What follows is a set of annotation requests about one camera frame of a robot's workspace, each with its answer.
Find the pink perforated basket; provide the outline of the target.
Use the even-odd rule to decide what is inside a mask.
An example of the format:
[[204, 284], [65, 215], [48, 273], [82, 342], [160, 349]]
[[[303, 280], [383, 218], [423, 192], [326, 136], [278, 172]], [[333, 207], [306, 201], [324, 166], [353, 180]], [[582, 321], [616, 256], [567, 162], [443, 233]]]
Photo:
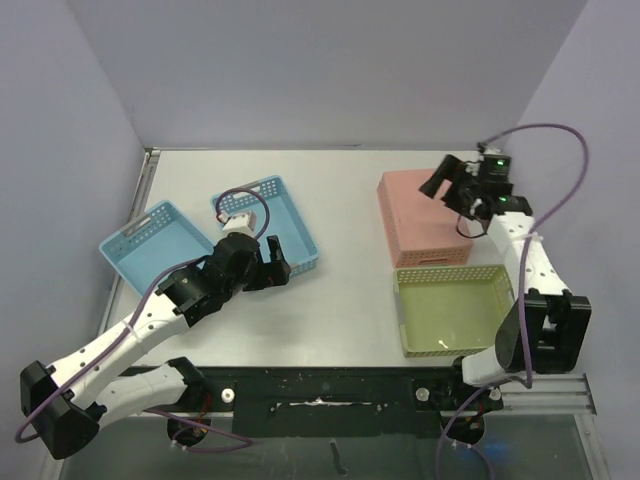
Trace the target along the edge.
[[464, 265], [473, 243], [457, 215], [419, 188], [432, 169], [387, 171], [377, 187], [387, 245], [394, 268]]

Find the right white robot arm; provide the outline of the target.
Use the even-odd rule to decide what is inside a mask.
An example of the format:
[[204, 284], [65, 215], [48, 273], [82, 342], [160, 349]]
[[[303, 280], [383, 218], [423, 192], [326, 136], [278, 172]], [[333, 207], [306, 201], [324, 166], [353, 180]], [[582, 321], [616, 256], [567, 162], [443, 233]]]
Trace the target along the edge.
[[484, 154], [477, 162], [448, 154], [419, 188], [480, 223], [503, 256], [515, 297], [493, 345], [464, 357], [462, 374], [445, 384], [446, 399], [459, 409], [478, 401], [486, 384], [572, 371], [591, 318], [588, 298], [572, 293], [552, 266], [528, 200], [513, 192], [510, 166], [504, 154]]

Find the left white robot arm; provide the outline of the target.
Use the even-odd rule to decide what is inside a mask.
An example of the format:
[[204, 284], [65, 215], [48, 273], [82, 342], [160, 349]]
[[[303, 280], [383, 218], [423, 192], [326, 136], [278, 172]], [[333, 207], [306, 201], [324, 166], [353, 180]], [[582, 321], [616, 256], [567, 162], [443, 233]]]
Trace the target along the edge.
[[236, 294], [288, 284], [291, 267], [279, 238], [272, 235], [267, 244], [264, 258], [256, 239], [228, 234], [210, 254], [162, 271], [132, 314], [89, 344], [49, 365], [34, 361], [24, 367], [19, 386], [25, 422], [16, 443], [39, 440], [61, 460], [130, 415], [156, 406], [198, 407], [205, 380], [184, 357], [143, 374], [124, 372], [156, 346], [219, 312]]

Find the yellow-green perforated basket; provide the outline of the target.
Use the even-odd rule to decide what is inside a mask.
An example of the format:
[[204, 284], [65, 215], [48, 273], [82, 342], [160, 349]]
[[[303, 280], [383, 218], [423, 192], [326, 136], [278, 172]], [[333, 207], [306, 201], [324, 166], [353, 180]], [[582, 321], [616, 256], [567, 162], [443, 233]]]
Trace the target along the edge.
[[502, 265], [398, 269], [393, 293], [407, 358], [479, 353], [494, 344], [515, 304]]

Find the large blue perforated basket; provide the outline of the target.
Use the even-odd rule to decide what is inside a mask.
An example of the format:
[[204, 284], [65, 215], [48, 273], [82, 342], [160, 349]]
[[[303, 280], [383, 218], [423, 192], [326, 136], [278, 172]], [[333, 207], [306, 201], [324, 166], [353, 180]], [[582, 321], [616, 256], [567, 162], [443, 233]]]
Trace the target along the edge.
[[[263, 255], [267, 257], [269, 253], [266, 237], [277, 235], [284, 257], [291, 267], [292, 277], [313, 270], [317, 265], [318, 249], [284, 180], [274, 175], [242, 185], [241, 188], [259, 195], [270, 212], [269, 225], [259, 240]], [[218, 193], [211, 198], [214, 213], [218, 210], [228, 215], [252, 212], [256, 216], [255, 229], [259, 230], [264, 225], [264, 206], [254, 195], [234, 192], [218, 201], [220, 196], [221, 193]]]

